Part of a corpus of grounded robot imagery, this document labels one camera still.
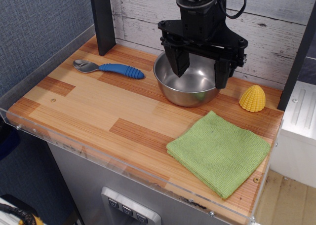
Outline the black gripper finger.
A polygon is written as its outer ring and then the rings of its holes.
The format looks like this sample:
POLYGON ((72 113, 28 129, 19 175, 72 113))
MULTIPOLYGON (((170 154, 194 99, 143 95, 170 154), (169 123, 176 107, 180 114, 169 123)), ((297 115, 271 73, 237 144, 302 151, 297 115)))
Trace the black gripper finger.
POLYGON ((172 71, 181 77, 190 65, 189 52, 173 47, 165 47, 165 53, 172 71))
POLYGON ((228 79, 233 76, 234 67, 230 61, 215 61, 215 84, 217 89, 224 89, 228 79))

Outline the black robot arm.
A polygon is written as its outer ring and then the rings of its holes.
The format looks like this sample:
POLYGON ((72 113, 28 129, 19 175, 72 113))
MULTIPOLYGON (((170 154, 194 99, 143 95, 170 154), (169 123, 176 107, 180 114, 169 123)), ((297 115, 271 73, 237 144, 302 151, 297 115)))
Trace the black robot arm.
POLYGON ((244 50, 248 41, 230 30, 226 19, 237 19, 245 6, 235 15, 226 12, 227 0, 176 0, 179 20, 158 23, 162 31, 161 44, 173 72, 181 77, 190 66, 189 54, 215 60, 215 86, 224 89, 237 67, 246 61, 244 50))

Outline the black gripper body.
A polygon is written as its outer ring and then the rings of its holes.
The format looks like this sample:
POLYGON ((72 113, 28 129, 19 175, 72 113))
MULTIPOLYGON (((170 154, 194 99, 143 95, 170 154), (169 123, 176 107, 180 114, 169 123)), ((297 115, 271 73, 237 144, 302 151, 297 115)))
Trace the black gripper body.
POLYGON ((226 18, 229 15, 224 5, 180 10, 180 20, 162 20, 158 23, 164 48, 179 48, 215 61, 230 61, 233 67, 244 65, 244 50, 248 42, 227 27, 226 18))

